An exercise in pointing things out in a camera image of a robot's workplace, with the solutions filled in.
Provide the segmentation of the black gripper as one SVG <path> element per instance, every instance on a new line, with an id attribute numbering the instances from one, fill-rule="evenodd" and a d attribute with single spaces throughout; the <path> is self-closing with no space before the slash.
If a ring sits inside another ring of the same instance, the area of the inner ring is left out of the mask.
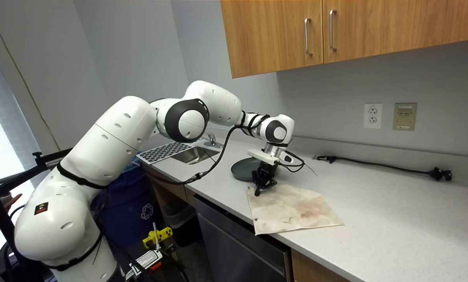
<path id="1" fill-rule="evenodd" d="M 255 184 L 255 196 L 259 196 L 264 189 L 275 185 L 275 167 L 261 164 L 256 171 L 251 173 L 251 182 Z"/>

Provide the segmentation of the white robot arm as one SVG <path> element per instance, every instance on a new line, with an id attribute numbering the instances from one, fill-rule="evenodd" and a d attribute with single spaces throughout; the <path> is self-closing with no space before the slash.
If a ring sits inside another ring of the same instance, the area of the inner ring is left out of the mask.
<path id="1" fill-rule="evenodd" d="M 112 104 L 43 178 L 23 207 L 14 229 L 20 256 L 43 264 L 57 282 L 114 282 L 120 275 L 90 203 L 115 181 L 153 134 L 194 143 L 208 124 L 256 137 L 266 148 L 255 157 L 266 167 L 280 164 L 292 140 L 294 120 L 242 109 L 230 91 L 195 81 L 179 99 L 147 102 L 125 96 Z"/>

